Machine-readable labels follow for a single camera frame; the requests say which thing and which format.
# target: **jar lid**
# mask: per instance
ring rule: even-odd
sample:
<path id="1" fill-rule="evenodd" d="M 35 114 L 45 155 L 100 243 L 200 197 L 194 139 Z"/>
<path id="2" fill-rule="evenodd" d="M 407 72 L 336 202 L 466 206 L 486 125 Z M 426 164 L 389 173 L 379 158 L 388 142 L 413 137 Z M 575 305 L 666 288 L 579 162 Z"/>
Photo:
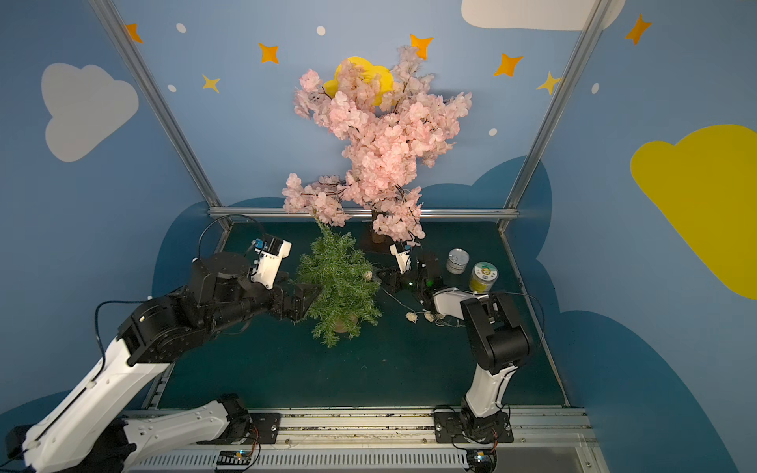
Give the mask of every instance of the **jar lid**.
<path id="1" fill-rule="evenodd" d="M 497 267 L 491 263 L 481 261 L 473 267 L 473 272 L 482 281 L 493 281 L 497 279 Z"/>
<path id="2" fill-rule="evenodd" d="M 468 254 L 467 251 L 463 250 L 462 248 L 454 248 L 450 251 L 449 259 L 455 264 L 459 264 L 462 266 L 465 266 L 468 264 L 468 261 L 470 261 L 471 257 Z"/>

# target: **small pine tree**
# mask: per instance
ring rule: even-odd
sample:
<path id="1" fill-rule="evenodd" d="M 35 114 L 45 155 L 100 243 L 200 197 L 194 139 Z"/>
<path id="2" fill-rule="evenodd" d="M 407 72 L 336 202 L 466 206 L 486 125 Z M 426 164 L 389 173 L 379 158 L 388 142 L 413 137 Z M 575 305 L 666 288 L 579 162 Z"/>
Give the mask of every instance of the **small pine tree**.
<path id="1" fill-rule="evenodd" d="M 339 336 L 334 331 L 341 322 L 350 338 L 360 335 L 360 324 L 376 325 L 381 312 L 373 297 L 379 283 L 368 279 L 371 263 L 362 251 L 355 249 L 355 238 L 350 233 L 338 235 L 318 222 L 322 236 L 311 245 L 313 254 L 304 254 L 297 270 L 297 282 L 318 284 L 321 294 L 310 306 L 307 314 L 320 322 L 313 329 L 313 338 L 334 347 Z"/>

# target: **wire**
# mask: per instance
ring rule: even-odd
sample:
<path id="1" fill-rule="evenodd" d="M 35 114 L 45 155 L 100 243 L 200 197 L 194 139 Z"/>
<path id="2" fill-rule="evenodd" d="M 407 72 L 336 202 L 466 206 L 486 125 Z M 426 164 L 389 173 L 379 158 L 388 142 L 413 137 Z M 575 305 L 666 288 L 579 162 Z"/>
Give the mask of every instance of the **wire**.
<path id="1" fill-rule="evenodd" d="M 254 425 L 252 426 L 252 428 L 255 429 L 255 443 L 252 444 L 252 451 L 250 452 L 250 458 L 252 458 L 252 454 L 255 453 L 255 447 L 257 447 L 257 456 L 255 457 L 255 460 L 253 460 L 252 462 L 250 462 L 249 465 L 247 465 L 247 468 L 241 471 L 241 473 L 245 473 L 245 471 L 252 468 L 252 465 L 257 463 L 257 460 L 260 459 L 260 451 L 263 449 L 263 446 L 258 443 L 258 440 L 260 439 L 260 432 L 257 431 L 257 427 L 255 427 Z"/>
<path id="2" fill-rule="evenodd" d="M 431 409 L 431 415 L 434 415 L 436 413 L 437 409 L 449 409 L 449 411 L 452 412 L 453 414 L 457 413 L 457 411 L 455 409 L 453 409 L 452 406 L 450 406 L 449 404 L 439 404 L 438 406 L 436 406 L 436 407 L 434 407 L 434 408 Z M 467 449 L 466 448 L 462 448 L 462 447 L 458 447 L 457 445 L 455 445 L 455 437 L 462 437 L 468 443 L 475 443 L 477 445 L 483 445 L 483 446 L 488 446 L 489 445 L 488 443 L 481 443 L 481 442 L 477 442 L 477 441 L 473 440 L 472 438 L 468 438 L 463 433 L 450 434 L 452 446 L 455 447 L 455 448 L 457 448 L 458 450 L 467 450 Z M 496 446 L 496 439 L 497 439 L 497 433 L 496 432 L 494 433 L 494 439 L 495 439 L 495 446 Z"/>
<path id="3" fill-rule="evenodd" d="M 493 453 L 497 448 L 497 445 L 500 444 L 500 439 L 497 437 L 497 431 L 495 431 L 494 428 L 491 429 L 491 433 L 494 434 L 494 446 L 491 447 L 491 452 Z"/>
<path id="4" fill-rule="evenodd" d="M 146 300 L 106 300 L 105 302 L 100 302 L 100 304 L 95 309 L 95 340 L 97 341 L 97 348 L 100 349 L 100 356 L 102 357 L 102 365 L 100 365 L 100 371 L 97 372 L 94 378 L 92 378 L 91 381 L 96 380 L 100 374 L 105 370 L 105 349 L 102 347 L 102 340 L 100 339 L 100 325 L 99 325 L 99 319 L 100 319 L 100 307 L 103 307 L 105 304 L 108 303 L 145 303 Z"/>
<path id="5" fill-rule="evenodd" d="M 408 307 L 405 304 L 401 303 L 399 299 L 397 299 L 395 296 L 389 294 L 389 292 L 386 289 L 384 289 L 384 286 L 381 287 L 381 290 L 384 291 L 386 293 L 386 295 L 388 295 L 392 299 L 396 300 L 397 303 L 400 304 L 402 307 L 404 307 L 405 309 L 408 309 L 410 312 L 412 312 L 414 314 L 425 313 L 424 310 L 414 310 L 412 307 Z"/>
<path id="6" fill-rule="evenodd" d="M 220 332 L 221 335 L 242 335 L 245 333 L 245 330 L 247 330 L 250 327 L 250 324 L 252 323 L 252 319 L 248 320 L 247 323 L 245 323 L 242 328 L 238 331 L 222 331 Z"/>
<path id="7" fill-rule="evenodd" d="M 437 327 L 458 328 L 458 327 L 465 327 L 466 326 L 464 323 L 460 323 L 460 319 L 458 319 L 457 317 L 454 317 L 454 316 L 449 316 L 449 315 L 445 316 L 445 315 L 439 314 L 438 317 L 436 318 L 436 320 L 434 320 L 434 324 L 436 324 Z M 449 322 L 445 322 L 444 320 L 447 317 L 452 317 L 453 319 L 455 319 L 457 321 L 457 325 L 452 325 Z"/>
<path id="8" fill-rule="evenodd" d="M 197 242 L 197 258 L 200 257 L 200 249 L 202 248 L 202 238 L 205 236 L 205 232 L 207 232 L 207 230 L 211 226 L 213 226 L 213 224 L 215 222 L 218 222 L 219 220 L 223 220 L 223 219 L 225 219 L 227 217 L 231 217 L 231 216 L 240 216 L 240 217 L 244 217 L 245 219 L 249 219 L 252 222 L 255 222 L 257 224 L 258 228 L 260 228 L 260 234 L 261 235 L 265 235 L 266 234 L 266 230 L 263 227 L 263 224 L 260 223 L 260 222 L 258 222 L 256 219 L 252 218 L 251 216 L 244 215 L 242 213 L 230 213 L 229 215 L 220 216 L 217 219 L 215 219 L 213 222 L 208 223 L 207 227 L 205 227 L 205 230 L 203 230 L 202 233 L 200 234 L 200 239 Z"/>
<path id="9" fill-rule="evenodd" d="M 97 341 L 97 347 L 100 349 L 100 356 L 102 357 L 102 364 L 100 365 L 100 369 L 97 371 L 97 374 L 90 381 L 95 381 L 100 376 L 100 374 L 102 374 L 102 372 L 105 370 L 105 349 L 102 347 L 102 339 L 100 339 L 100 323 L 99 323 L 99 320 L 100 320 L 100 308 L 103 307 L 105 304 L 108 304 L 108 303 L 145 303 L 145 302 L 147 302 L 147 301 L 146 300 L 106 300 L 105 302 L 100 302 L 100 304 L 98 304 L 97 308 L 95 308 L 95 340 Z M 55 419 L 52 420 L 52 422 L 50 422 L 49 424 L 47 424 L 47 427 L 45 427 L 45 429 L 42 431 L 42 433 L 40 435 L 37 435 L 37 438 L 34 439 L 34 441 L 37 441 L 40 438 L 42 438 L 42 435 L 45 435 L 47 433 L 47 431 L 50 430 L 50 428 L 55 424 L 55 422 L 57 422 L 58 419 L 60 419 L 61 416 L 63 414 L 65 414 L 66 411 L 86 391 L 87 391 L 86 387 L 84 387 L 84 389 L 82 389 L 81 391 L 79 391 L 79 393 L 71 400 L 71 402 L 68 403 L 63 408 L 63 410 L 61 411 L 61 413 L 58 414 L 55 417 Z"/>

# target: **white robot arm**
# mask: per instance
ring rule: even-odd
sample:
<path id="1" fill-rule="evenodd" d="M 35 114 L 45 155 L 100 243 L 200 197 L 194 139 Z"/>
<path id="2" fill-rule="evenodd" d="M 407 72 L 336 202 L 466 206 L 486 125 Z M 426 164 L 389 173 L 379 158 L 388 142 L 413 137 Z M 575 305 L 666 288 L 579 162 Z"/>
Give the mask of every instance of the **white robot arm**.
<path id="1" fill-rule="evenodd" d="M 190 443 L 251 440 L 250 416 L 235 396 L 155 419 L 116 417 L 170 363 L 228 327 L 265 312 L 280 319 L 304 316 L 319 288 L 295 285 L 289 296 L 274 284 L 291 244 L 265 235 L 255 246 L 255 267 L 235 253 L 195 259 L 187 286 L 142 303 L 58 407 L 36 425 L 11 431 L 9 458 L 23 459 L 29 473 L 120 473 Z"/>
<path id="2" fill-rule="evenodd" d="M 437 442 L 512 442 L 509 418 L 502 412 L 502 396 L 517 369 L 537 350 L 512 295 L 475 294 L 447 287 L 433 254 L 423 253 L 415 262 L 416 268 L 410 269 L 409 251 L 405 254 L 398 246 L 392 247 L 392 254 L 399 267 L 378 273 L 384 289 L 390 294 L 410 289 L 424 309 L 463 320 L 476 360 L 462 410 L 435 414 L 435 424 L 441 426 L 436 432 Z"/>

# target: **aluminum rail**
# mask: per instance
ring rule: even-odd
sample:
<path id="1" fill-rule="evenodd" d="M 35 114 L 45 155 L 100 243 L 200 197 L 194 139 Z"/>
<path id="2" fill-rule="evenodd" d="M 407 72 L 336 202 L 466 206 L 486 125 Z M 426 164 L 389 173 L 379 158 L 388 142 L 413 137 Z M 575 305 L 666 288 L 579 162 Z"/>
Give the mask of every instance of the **aluminum rail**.
<path id="1" fill-rule="evenodd" d="M 352 217 L 369 219 L 371 211 L 365 209 L 344 209 Z M 256 217 L 277 219 L 312 218 L 308 213 L 286 213 L 281 207 L 211 207 L 208 215 L 213 218 L 227 216 L 233 213 Z M 518 217 L 516 209 L 421 209 L 422 219 L 492 219 L 511 220 Z"/>

